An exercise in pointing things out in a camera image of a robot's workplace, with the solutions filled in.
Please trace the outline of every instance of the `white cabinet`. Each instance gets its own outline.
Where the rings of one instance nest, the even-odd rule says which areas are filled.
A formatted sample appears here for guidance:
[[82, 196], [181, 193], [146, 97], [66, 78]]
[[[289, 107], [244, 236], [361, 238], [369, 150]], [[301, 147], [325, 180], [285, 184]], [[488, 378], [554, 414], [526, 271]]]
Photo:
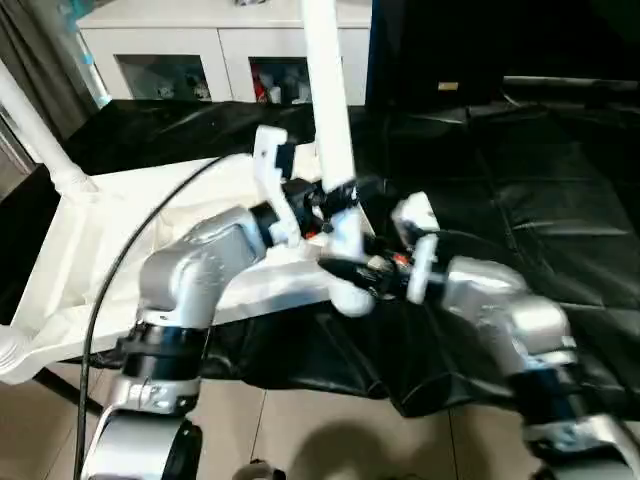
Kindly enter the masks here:
[[[308, 97], [299, 3], [114, 0], [78, 25], [112, 98], [290, 103]], [[362, 105], [371, 4], [337, 0], [337, 14], [347, 101]]]
[[112, 98], [231, 100], [215, 29], [107, 28], [82, 35]]
[[[301, 29], [221, 29], [220, 40], [234, 100], [256, 101], [253, 77], [261, 66], [266, 65], [266, 69], [271, 66], [271, 70], [276, 71], [275, 75], [278, 70], [284, 70], [281, 75], [287, 75], [288, 65], [296, 69], [297, 74], [303, 75], [302, 72], [306, 71], [306, 46]], [[340, 46], [347, 102], [350, 105], [363, 105], [369, 30], [341, 29]]]

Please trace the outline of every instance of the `red object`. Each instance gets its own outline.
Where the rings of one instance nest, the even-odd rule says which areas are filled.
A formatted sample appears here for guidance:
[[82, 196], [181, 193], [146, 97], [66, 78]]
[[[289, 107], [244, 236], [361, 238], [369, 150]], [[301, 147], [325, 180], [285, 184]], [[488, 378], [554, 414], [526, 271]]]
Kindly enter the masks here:
[[256, 101], [258, 103], [268, 103], [267, 89], [264, 88], [260, 81], [260, 71], [257, 65], [251, 65], [251, 77], [253, 78], [253, 91], [256, 94]]

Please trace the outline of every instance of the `curtain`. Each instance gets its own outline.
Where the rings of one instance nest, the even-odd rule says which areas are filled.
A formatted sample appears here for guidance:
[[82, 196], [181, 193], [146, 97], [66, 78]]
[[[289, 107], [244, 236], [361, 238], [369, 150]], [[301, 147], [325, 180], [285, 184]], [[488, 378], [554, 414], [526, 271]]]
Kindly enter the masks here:
[[28, 0], [0, 0], [0, 58], [59, 140], [97, 111], [39, 23]]

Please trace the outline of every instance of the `black cable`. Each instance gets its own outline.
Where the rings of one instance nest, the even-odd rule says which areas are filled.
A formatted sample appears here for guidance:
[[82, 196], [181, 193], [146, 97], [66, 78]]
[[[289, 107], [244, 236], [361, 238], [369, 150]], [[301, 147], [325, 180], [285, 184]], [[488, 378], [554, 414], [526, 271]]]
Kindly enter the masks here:
[[180, 183], [176, 188], [169, 193], [165, 197], [157, 207], [155, 207], [151, 213], [145, 218], [145, 220], [140, 224], [140, 226], [136, 229], [136, 231], [131, 235], [127, 243], [122, 248], [122, 251], [118, 254], [117, 258], [111, 264], [107, 275], [105, 276], [104, 282], [98, 291], [98, 295], [96, 296], [96, 301], [91, 309], [91, 315], [89, 316], [89, 324], [87, 326], [87, 333], [84, 338], [84, 347], [82, 349], [82, 366], [80, 369], [80, 401], [78, 402], [78, 426], [76, 429], [76, 456], [74, 462], [74, 470], [73, 470], [73, 478], [74, 480], [80, 480], [80, 475], [82, 473], [82, 464], [84, 463], [84, 442], [85, 442], [85, 432], [87, 427], [87, 398], [88, 398], [88, 390], [89, 390], [89, 357], [91, 355], [91, 343], [93, 341], [93, 332], [96, 326], [96, 320], [98, 319], [98, 313], [100, 312], [100, 307], [104, 298], [107, 294], [107, 290], [113, 281], [113, 277], [115, 277], [116, 272], [120, 268], [120, 265], [124, 261], [127, 253], [136, 242], [140, 234], [149, 226], [149, 224], [158, 216], [158, 214], [167, 206], [167, 204], [173, 200], [176, 195], [178, 195], [182, 190], [184, 190], [191, 182], [193, 182], [196, 178], [198, 178], [202, 173], [211, 168], [213, 165], [218, 163], [229, 156], [216, 158], [210, 160], [205, 163], [203, 166], [198, 168], [195, 172], [193, 172], [189, 177], [187, 177], [182, 183]]

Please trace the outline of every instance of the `cabinet glass door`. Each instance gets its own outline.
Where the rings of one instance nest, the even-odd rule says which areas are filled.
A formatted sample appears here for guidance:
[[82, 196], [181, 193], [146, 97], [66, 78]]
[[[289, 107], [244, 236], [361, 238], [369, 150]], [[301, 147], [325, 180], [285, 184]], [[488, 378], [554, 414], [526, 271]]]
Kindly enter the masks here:
[[211, 101], [198, 55], [116, 55], [133, 98]]
[[115, 99], [231, 100], [216, 30], [86, 29], [82, 35]]
[[311, 102], [307, 59], [304, 57], [250, 57], [255, 101], [297, 105]]
[[[344, 88], [350, 105], [363, 105], [369, 55], [368, 29], [339, 32]], [[285, 105], [311, 101], [302, 28], [220, 29], [233, 99]]]

